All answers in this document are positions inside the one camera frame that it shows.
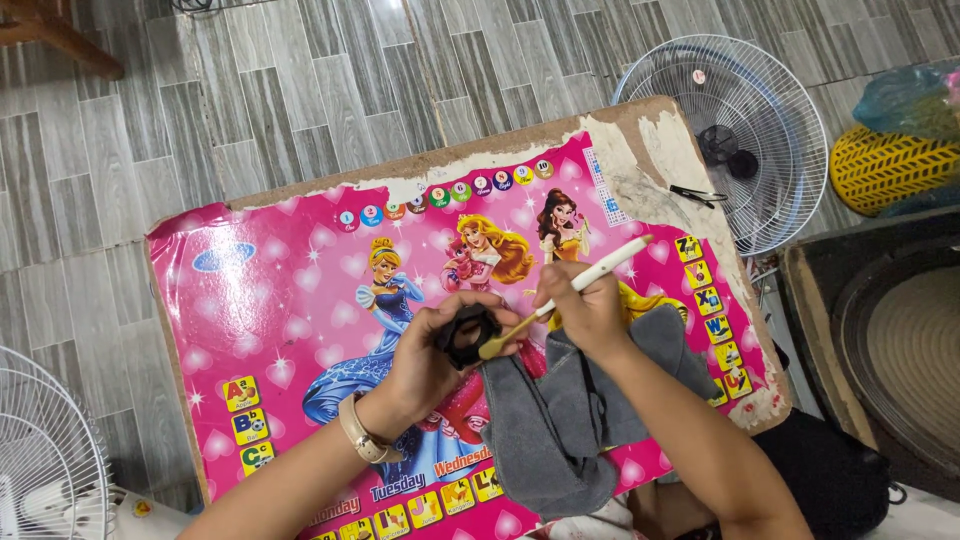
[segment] electric fan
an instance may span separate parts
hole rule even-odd
[[[189,518],[110,484],[103,439],[78,403],[0,347],[0,540],[174,538]]]
[[[744,257],[770,251],[810,219],[828,179],[823,122],[774,57],[732,37],[667,41],[627,70],[612,104],[667,95],[680,104]]]

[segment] pink poster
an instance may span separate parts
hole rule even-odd
[[[539,267],[596,261],[630,238],[654,241],[616,269],[636,318],[677,307],[728,413],[766,387],[751,323],[704,240],[620,211],[581,133],[511,167],[474,170],[388,204],[386,188],[337,187],[270,207],[191,210],[149,235],[180,357],[186,403],[212,500],[336,416],[350,392],[387,374],[417,309],[460,288],[532,312]],[[543,370],[547,325],[521,350]],[[516,538],[538,518],[503,495],[480,429],[490,421],[474,374],[372,466],[301,539]],[[623,492],[671,470],[649,439],[608,454]]]

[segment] gray towel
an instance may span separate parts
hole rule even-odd
[[[639,317],[630,336],[695,394],[714,397],[707,363],[687,347],[675,308],[661,306]],[[546,364],[546,375],[537,381],[513,356],[480,367],[491,417],[480,434],[493,453],[500,485],[543,521],[599,510],[618,478],[602,450],[649,437],[613,380],[563,329],[547,336]]]

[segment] blue plastic bag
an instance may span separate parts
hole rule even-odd
[[[864,88],[853,118],[875,132],[960,142],[960,62],[883,73]]]

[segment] white fan grille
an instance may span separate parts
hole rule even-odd
[[[0,539],[106,538],[113,515],[105,455],[70,392],[0,347]]]
[[[751,180],[735,179],[725,165],[709,168],[716,191],[730,196],[721,205],[741,255],[772,250],[806,224],[827,184],[827,138],[810,96],[782,63],[732,37],[680,37],[632,65],[612,103],[654,95],[676,99],[695,135],[726,126],[756,156]]]

